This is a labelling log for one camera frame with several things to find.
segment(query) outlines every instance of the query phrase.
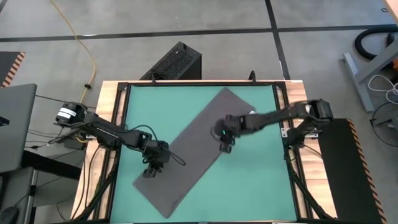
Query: yellow and black warning stripe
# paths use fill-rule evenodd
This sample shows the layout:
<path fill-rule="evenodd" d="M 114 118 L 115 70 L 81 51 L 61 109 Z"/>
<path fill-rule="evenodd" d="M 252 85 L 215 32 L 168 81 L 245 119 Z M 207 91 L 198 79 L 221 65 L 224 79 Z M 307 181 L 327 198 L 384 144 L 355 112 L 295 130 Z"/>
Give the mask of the yellow and black warning stripe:
<path fill-rule="evenodd" d="M 347 121 L 348 121 L 349 126 L 351 128 L 351 132 L 353 133 L 353 137 L 354 137 L 354 140 L 355 140 L 355 143 L 356 143 L 356 147 L 357 147 L 358 152 L 359 152 L 359 157 L 362 160 L 363 169 L 365 170 L 365 174 L 366 174 L 366 176 L 368 178 L 369 186 L 370 186 L 370 188 L 372 190 L 374 201 L 376 203 L 378 212 L 380 214 L 381 223 L 382 224 L 386 224 L 387 223 L 387 219 L 386 219 L 386 216 L 385 216 L 384 211 L 382 209 L 381 202 L 379 200 L 379 196 L 378 196 L 378 194 L 376 192 L 376 188 L 374 186 L 374 182 L 373 182 L 373 179 L 371 177 L 371 173 L 369 171 L 368 164 L 366 163 L 365 155 L 364 155 L 364 153 L 362 151 L 361 144 L 359 143 L 358 134 L 355 131 L 355 126 L 354 126 L 353 120 L 347 119 Z"/>
<path fill-rule="evenodd" d="M 3 83 L 1 84 L 1 88 L 9 87 L 11 84 L 12 79 L 15 77 L 18 68 L 20 67 L 23 59 L 25 57 L 25 52 L 20 52 L 15 59 L 14 63 L 12 64 L 10 71 L 8 72 L 6 78 L 4 79 Z"/>

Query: gray cloth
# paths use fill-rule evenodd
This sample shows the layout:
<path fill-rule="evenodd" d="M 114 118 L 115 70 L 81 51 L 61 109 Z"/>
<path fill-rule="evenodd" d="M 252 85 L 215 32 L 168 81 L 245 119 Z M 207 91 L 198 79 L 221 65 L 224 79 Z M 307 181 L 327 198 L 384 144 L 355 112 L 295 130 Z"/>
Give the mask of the gray cloth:
<path fill-rule="evenodd" d="M 187 165 L 170 158 L 162 173 L 153 179 L 140 175 L 133 185 L 168 218 L 220 154 L 220 143 L 210 135 L 211 127 L 227 114 L 248 114 L 252 110 L 229 89 L 222 89 L 170 145 Z"/>

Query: white cable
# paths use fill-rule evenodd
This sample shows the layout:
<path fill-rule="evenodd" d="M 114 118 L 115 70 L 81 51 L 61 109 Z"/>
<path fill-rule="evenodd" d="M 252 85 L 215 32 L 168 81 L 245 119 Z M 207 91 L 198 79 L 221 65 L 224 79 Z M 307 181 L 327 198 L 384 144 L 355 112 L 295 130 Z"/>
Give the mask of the white cable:
<path fill-rule="evenodd" d="M 375 78 L 377 78 L 377 77 L 380 77 L 380 78 L 383 78 L 383 79 L 387 80 L 387 82 L 390 83 L 392 89 L 390 89 L 390 90 L 380 90 L 380 89 L 372 88 L 372 87 L 371 87 L 371 82 L 372 82 Z M 389 94 L 390 92 L 392 92 L 395 96 L 398 96 L 398 88 L 397 88 L 397 86 L 398 86 L 398 83 L 396 83 L 396 84 L 394 85 L 388 78 L 386 78 L 386 77 L 384 77 L 384 76 L 382 76 L 382 75 L 375 75 L 375 76 L 373 76 L 373 77 L 369 80 L 369 82 L 368 82 L 368 88 L 369 88 L 370 90 L 372 90 L 372 91 L 386 92 L 386 99 L 387 99 L 387 101 L 390 102 L 390 103 L 393 103 L 393 104 L 395 104 L 395 105 L 398 105 L 398 102 L 395 102 L 395 101 L 390 100 L 390 99 L 388 98 L 388 94 Z"/>

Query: teal table mat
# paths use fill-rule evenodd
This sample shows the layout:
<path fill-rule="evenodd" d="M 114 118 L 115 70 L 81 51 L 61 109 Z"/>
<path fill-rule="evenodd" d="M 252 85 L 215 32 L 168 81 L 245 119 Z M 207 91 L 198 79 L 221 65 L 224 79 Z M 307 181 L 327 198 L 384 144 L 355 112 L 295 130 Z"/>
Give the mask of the teal table mat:
<path fill-rule="evenodd" d="M 126 124 L 149 125 L 171 143 L 224 87 L 133 86 Z M 227 87 L 258 113 L 276 109 L 271 86 Z M 237 139 L 232 153 L 218 158 L 168 219 L 132 185 L 147 167 L 141 161 L 140 153 L 122 148 L 111 223 L 296 220 L 278 124 Z"/>

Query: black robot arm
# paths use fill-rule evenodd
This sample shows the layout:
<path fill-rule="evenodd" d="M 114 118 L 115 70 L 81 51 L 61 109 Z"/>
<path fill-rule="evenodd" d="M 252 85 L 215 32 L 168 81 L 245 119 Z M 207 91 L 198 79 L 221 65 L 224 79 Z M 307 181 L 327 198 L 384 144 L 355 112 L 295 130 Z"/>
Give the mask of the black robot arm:
<path fill-rule="evenodd" d="M 303 119 L 297 128 L 287 131 L 287 144 L 300 146 L 304 137 L 314 129 L 320 129 L 333 119 L 330 104 L 325 100 L 299 101 L 282 110 L 265 114 L 227 115 L 217 121 L 214 132 L 222 142 L 220 151 L 230 153 L 235 138 L 252 134 L 264 127 L 288 119 Z"/>
<path fill-rule="evenodd" d="M 152 140 L 152 135 L 136 129 L 125 130 L 87 110 L 80 103 L 65 103 L 55 118 L 57 125 L 63 128 L 80 129 L 95 136 L 98 144 L 109 150 L 116 150 L 120 145 L 142 153 L 143 163 L 148 163 L 144 177 L 155 177 L 162 172 L 170 159 L 169 144 L 165 141 Z"/>

